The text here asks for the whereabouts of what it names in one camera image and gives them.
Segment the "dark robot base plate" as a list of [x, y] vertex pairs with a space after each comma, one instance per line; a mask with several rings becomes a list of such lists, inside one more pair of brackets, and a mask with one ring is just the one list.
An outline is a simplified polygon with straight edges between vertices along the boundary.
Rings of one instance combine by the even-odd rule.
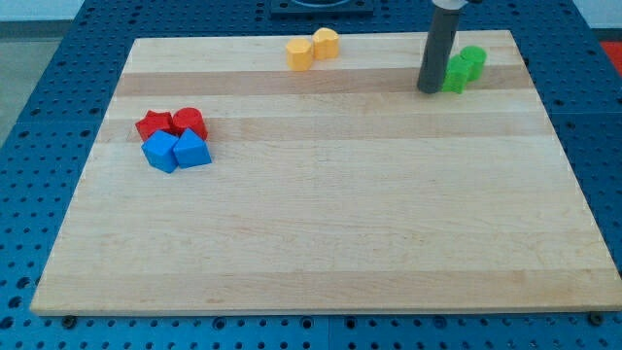
[[268, 0], [273, 18], [287, 16], [370, 15], [374, 0]]

